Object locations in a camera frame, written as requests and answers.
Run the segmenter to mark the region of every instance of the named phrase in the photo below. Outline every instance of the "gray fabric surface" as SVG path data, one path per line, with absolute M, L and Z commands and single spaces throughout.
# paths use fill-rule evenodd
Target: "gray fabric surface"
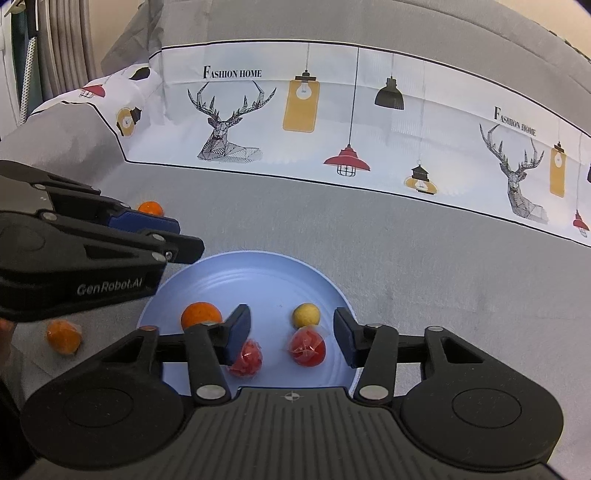
M 476 73 L 591 132 L 591 64 L 494 0 L 150 0 L 102 62 L 105 74 L 162 46 L 296 38 L 387 48 Z
M 544 29 L 490 1 L 257 0 L 146 3 L 105 59 L 117 70 L 159 45 L 314 38 L 392 48 L 514 88 L 591 131 L 591 66 Z M 440 324 L 548 388 L 565 414 L 551 464 L 591 476 L 589 250 L 519 225 L 426 202 L 291 180 L 123 163 L 91 106 L 56 105 L 0 142 L 0 158 L 79 181 L 130 205 L 156 199 L 206 255 L 263 249 L 299 258 L 345 293 L 361 323 L 420 334 Z M 13 344 L 30 394 L 131 331 L 144 301 L 72 316 L 84 344 L 64 359 L 44 324 Z M 418 380 L 405 370 L 397 391 Z

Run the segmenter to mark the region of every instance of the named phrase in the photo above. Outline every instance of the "white fabric banner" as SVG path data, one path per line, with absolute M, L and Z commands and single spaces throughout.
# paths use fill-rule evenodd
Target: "white fabric banner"
M 129 162 L 409 196 L 591 245 L 591 138 L 428 60 L 307 41 L 179 46 L 38 111 L 57 102 L 94 105 Z

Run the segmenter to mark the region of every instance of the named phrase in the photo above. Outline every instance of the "deer head illustration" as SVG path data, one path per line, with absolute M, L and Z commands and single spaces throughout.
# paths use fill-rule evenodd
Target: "deer head illustration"
M 525 160 L 519 164 L 519 167 L 516 170 L 511 170 L 509 166 L 509 159 L 503 153 L 503 142 L 499 144 L 499 148 L 497 149 L 496 143 L 493 142 L 492 133 L 496 130 L 499 125 L 495 125 L 491 128 L 485 136 L 484 131 L 482 129 L 482 125 L 480 126 L 480 134 L 482 135 L 482 139 L 488 150 L 499 159 L 499 166 L 501 171 L 507 177 L 507 195 L 509 196 L 509 202 L 511 203 L 511 209 L 513 213 L 522 217 L 527 218 L 529 220 L 533 220 L 534 222 L 539 223 L 548 223 L 548 215 L 546 211 L 541 205 L 536 205 L 533 202 L 530 202 L 527 198 L 525 198 L 521 194 L 521 188 L 519 183 L 525 180 L 527 177 L 527 170 L 531 170 L 532 168 L 536 168 L 542 162 L 542 158 L 544 158 L 544 152 L 538 158 L 538 151 L 534 145 L 534 141 L 530 139 L 531 146 L 534 149 L 534 155 L 531 160 L 527 158 L 527 152 L 524 151 Z
M 220 119 L 219 110 L 216 110 L 214 107 L 216 100 L 215 96 L 212 97 L 209 107 L 201 97 L 201 94 L 209 82 L 203 85 L 201 90 L 198 91 L 196 100 L 193 99 L 191 92 L 187 90 L 189 99 L 195 108 L 200 112 L 205 113 L 209 117 L 207 119 L 207 123 L 209 123 L 209 125 L 213 128 L 212 134 L 209 136 L 209 139 L 203 146 L 201 153 L 198 155 L 199 158 L 202 160 L 233 161 L 239 163 L 247 163 L 260 158 L 261 151 L 258 148 L 241 147 L 240 145 L 236 145 L 228 141 L 228 130 L 230 127 L 240 123 L 242 117 L 247 113 L 254 112 L 255 110 L 264 107 L 269 102 L 269 100 L 273 98 L 275 92 L 277 91 L 277 89 L 273 90 L 269 97 L 265 99 L 265 92 L 257 85 L 256 82 L 253 81 L 252 83 L 255 84 L 259 91 L 258 98 L 252 103 L 251 106 L 248 106 L 248 100 L 245 95 L 244 104 L 242 107 L 232 112 L 232 115 L 227 120 Z

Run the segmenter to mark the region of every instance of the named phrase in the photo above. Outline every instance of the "blue plate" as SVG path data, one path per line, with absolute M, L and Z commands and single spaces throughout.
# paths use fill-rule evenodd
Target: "blue plate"
M 251 308 L 250 338 L 262 349 L 261 371 L 252 379 L 237 378 L 222 367 L 232 395 L 239 387 L 345 387 L 356 380 L 356 370 L 343 359 L 333 332 L 333 313 L 349 302 L 340 290 L 311 266 L 270 252 L 228 252 L 205 258 L 172 276 L 148 302 L 138 326 L 156 325 L 161 335 L 181 333 L 180 318 L 187 305 L 196 301 L 213 303 L 228 317 L 246 303 Z M 301 303 L 320 309 L 320 326 L 329 335 L 326 359 L 317 367 L 297 365 L 287 352 L 296 331 L 291 314 Z M 182 395 L 190 395 L 187 364 L 164 364 L 163 380 Z

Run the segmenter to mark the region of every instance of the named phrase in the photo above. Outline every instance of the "yellow ball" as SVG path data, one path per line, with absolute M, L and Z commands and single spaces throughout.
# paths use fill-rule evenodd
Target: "yellow ball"
M 318 325 L 320 323 L 320 310 L 313 303 L 302 303 L 294 310 L 291 319 L 295 328 Z

